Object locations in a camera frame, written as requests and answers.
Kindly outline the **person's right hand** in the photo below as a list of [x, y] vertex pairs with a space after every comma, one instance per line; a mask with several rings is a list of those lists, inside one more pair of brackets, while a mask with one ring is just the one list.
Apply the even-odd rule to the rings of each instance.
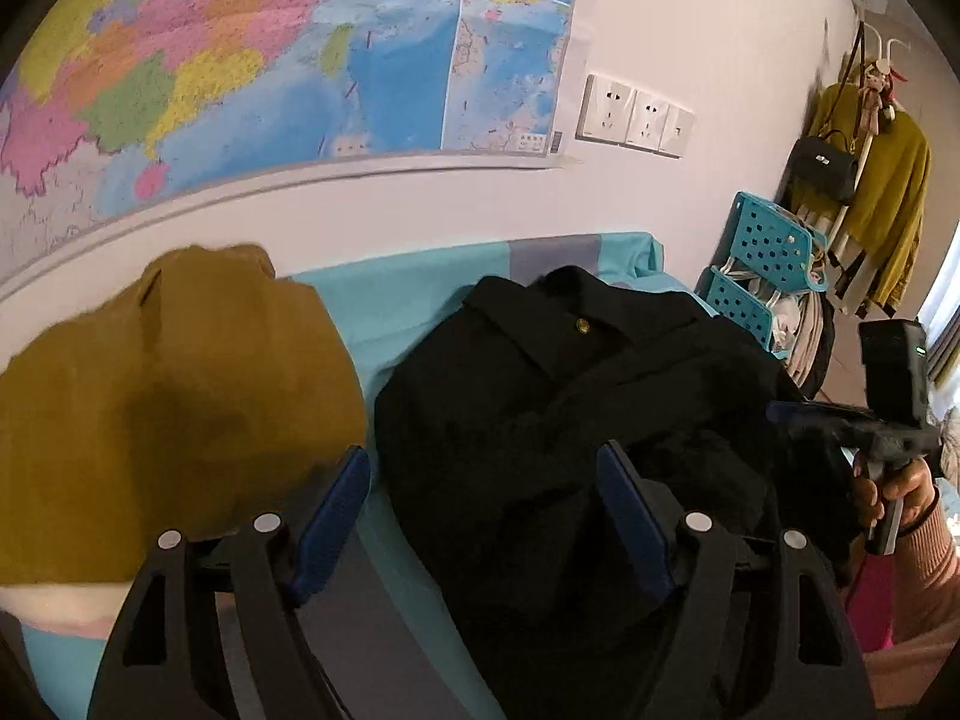
[[865, 455], [857, 454], [854, 461], [854, 505], [864, 530], [869, 530], [887, 515], [887, 505], [900, 502], [898, 534], [906, 535], [937, 502], [939, 493], [935, 490], [931, 470], [924, 457], [913, 458], [895, 478], [887, 479], [882, 488], [877, 488], [877, 483], [867, 476], [867, 470], [869, 460]]

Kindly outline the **pink sleeved right forearm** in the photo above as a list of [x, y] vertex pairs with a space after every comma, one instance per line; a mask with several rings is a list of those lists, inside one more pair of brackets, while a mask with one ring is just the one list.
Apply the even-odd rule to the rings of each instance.
[[[884, 606], [874, 606], [882, 613]], [[887, 632], [869, 619], [869, 606], [851, 613], [878, 710], [916, 706], [958, 642], [958, 554], [939, 494], [898, 538], [890, 569]]]

